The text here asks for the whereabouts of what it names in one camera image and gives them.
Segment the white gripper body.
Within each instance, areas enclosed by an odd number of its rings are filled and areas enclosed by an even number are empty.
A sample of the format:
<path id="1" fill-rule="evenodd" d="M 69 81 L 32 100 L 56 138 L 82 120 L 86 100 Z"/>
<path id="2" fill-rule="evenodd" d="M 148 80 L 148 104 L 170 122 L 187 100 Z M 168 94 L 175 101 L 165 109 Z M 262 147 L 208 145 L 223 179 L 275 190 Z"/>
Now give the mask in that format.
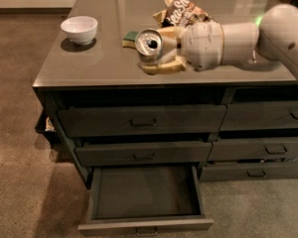
<path id="1" fill-rule="evenodd" d="M 188 26 L 176 44 L 181 57 L 196 71 L 216 68 L 224 56 L 224 32 L 220 24 L 198 23 Z"/>

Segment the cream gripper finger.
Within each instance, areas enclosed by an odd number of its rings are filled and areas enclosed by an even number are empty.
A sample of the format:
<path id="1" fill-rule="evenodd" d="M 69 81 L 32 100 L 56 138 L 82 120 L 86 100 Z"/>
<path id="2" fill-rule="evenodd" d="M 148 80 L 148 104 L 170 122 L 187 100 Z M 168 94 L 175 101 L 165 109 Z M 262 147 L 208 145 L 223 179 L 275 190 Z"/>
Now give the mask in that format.
<path id="1" fill-rule="evenodd" d="M 185 32 L 183 27 L 170 26 L 158 29 L 158 32 L 165 37 L 180 40 Z"/>
<path id="2" fill-rule="evenodd" d="M 141 61 L 138 65 L 145 73 L 150 75 L 170 74 L 187 70 L 186 61 L 181 57 L 175 57 L 171 61 L 157 64 L 149 64 Z"/>

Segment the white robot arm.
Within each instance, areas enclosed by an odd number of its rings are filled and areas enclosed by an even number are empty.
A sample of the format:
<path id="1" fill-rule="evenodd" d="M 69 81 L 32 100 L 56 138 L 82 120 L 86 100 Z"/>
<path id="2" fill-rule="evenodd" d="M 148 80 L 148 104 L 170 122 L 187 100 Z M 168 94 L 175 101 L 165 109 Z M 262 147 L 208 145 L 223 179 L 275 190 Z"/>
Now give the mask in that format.
<path id="1" fill-rule="evenodd" d="M 139 66 L 148 74 L 220 65 L 258 69 L 282 63 L 298 81 L 298 8 L 279 4 L 259 24 L 210 21 L 188 27 L 146 29 L 135 38 Z"/>

